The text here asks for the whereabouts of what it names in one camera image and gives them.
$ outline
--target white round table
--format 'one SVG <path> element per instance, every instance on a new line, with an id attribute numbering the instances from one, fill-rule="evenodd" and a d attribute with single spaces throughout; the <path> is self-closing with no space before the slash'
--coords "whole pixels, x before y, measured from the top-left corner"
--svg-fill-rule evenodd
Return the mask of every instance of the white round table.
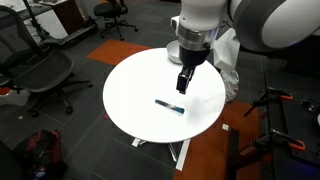
<path id="1" fill-rule="evenodd" d="M 173 64 L 166 48 L 136 53 L 118 64 L 103 89 L 110 119 L 129 135 L 155 143 L 190 139 L 209 128 L 225 103 L 221 76 L 207 61 L 196 67 L 186 95 L 176 90 L 181 65 Z M 155 99 L 185 109 L 179 114 Z"/>

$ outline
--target office chair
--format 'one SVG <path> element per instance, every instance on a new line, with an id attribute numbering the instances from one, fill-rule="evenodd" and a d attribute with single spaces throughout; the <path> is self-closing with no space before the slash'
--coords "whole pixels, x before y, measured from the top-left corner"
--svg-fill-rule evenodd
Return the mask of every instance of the office chair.
<path id="1" fill-rule="evenodd" d="M 120 36 L 120 40 L 123 41 L 124 38 L 122 36 L 122 33 L 120 31 L 119 26 L 127 26 L 127 27 L 133 27 L 134 31 L 138 31 L 138 28 L 134 25 L 130 25 L 127 23 L 126 20 L 118 21 L 117 17 L 120 17 L 121 15 L 128 14 L 128 7 L 124 4 L 124 0 L 120 0 L 120 3 L 118 0 L 108 0 L 106 3 L 101 3 L 94 8 L 94 14 L 96 16 L 102 16 L 104 19 L 112 18 L 114 22 L 106 22 L 105 27 L 102 32 L 100 32 L 101 38 L 104 38 L 104 33 L 111 28 L 116 27 Z"/>
<path id="2" fill-rule="evenodd" d="M 33 117 L 38 116 L 40 103 L 53 92 L 62 98 L 65 112 L 71 114 L 73 109 L 62 88 L 79 83 L 93 86 L 89 80 L 68 81 L 74 62 L 59 51 L 41 50 L 19 14 L 6 6 L 0 6 L 0 52 L 0 87 L 29 91 L 28 111 Z"/>

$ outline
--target pen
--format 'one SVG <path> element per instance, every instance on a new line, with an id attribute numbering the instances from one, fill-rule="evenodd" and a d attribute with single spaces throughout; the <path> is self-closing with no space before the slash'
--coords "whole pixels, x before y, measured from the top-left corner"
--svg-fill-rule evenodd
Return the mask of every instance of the pen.
<path id="1" fill-rule="evenodd" d="M 181 113 L 181 114 L 184 113 L 184 109 L 181 108 L 181 107 L 177 107 L 177 106 L 171 105 L 171 104 L 169 104 L 169 103 L 160 101 L 160 100 L 158 100 L 158 99 L 156 99 L 155 102 L 156 102 L 157 104 L 160 104 L 161 106 L 164 106 L 164 107 L 167 107 L 167 108 L 169 108 L 169 109 L 172 109 L 172 110 L 174 110 L 174 111 L 176 111 L 176 112 L 178 112 L 178 113 Z"/>

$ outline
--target chair wheel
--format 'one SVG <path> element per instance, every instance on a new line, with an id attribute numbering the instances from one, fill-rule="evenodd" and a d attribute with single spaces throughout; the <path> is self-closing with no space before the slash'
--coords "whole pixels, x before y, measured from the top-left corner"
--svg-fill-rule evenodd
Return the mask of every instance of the chair wheel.
<path id="1" fill-rule="evenodd" d="M 39 116 L 39 112 L 38 111 L 33 111 L 33 112 L 31 112 L 31 116 L 32 117 L 38 117 Z"/>
<path id="2" fill-rule="evenodd" d="M 73 112 L 73 109 L 72 107 L 67 107 L 66 111 L 65 111 L 67 114 L 72 114 Z"/>

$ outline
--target chair base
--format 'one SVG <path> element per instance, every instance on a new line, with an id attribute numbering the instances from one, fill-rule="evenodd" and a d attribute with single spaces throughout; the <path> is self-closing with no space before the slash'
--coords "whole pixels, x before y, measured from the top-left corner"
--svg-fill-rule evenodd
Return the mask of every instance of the chair base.
<path id="1" fill-rule="evenodd" d="M 44 99 L 49 97 L 49 95 L 51 95 L 52 93 L 56 92 L 58 94 L 58 96 L 61 98 L 62 102 L 64 103 L 64 105 L 66 107 L 65 113 L 66 114 L 72 114 L 73 108 L 70 105 L 70 102 L 68 101 L 68 99 L 67 99 L 64 91 L 62 90 L 62 88 L 68 87 L 68 86 L 71 86 L 71 85 L 75 85 L 75 84 L 87 84 L 89 88 L 93 87 L 93 84 L 88 79 L 80 80 L 80 81 L 66 81 L 61 86 L 59 86 L 59 87 L 57 87 L 57 88 L 55 88 L 55 89 L 53 89 L 51 91 L 46 91 L 46 92 L 43 92 L 43 93 L 31 94 L 30 97 L 29 97 L 29 101 L 34 101 L 34 102 L 31 105 L 31 107 L 28 109 L 28 112 L 31 113 L 32 117 L 39 116 L 38 110 L 39 110 L 39 106 L 40 106 L 41 102 L 43 102 Z"/>
<path id="2" fill-rule="evenodd" d="M 110 29 L 116 27 L 117 28 L 117 31 L 118 31 L 118 34 L 120 36 L 120 40 L 123 41 L 124 40 L 124 37 L 122 36 L 122 33 L 120 31 L 120 26 L 125 26 L 125 27 L 133 27 L 134 28 L 134 31 L 137 32 L 139 29 L 137 28 L 137 26 L 135 25 L 131 25 L 131 24 L 128 24 L 128 22 L 126 20 L 121 20 L 118 22 L 118 20 L 116 18 L 114 18 L 114 22 L 106 22 L 105 23 L 105 26 L 106 26 L 106 29 L 104 29 L 103 31 L 100 32 L 100 37 L 101 38 L 104 38 L 104 34 L 109 31 Z"/>

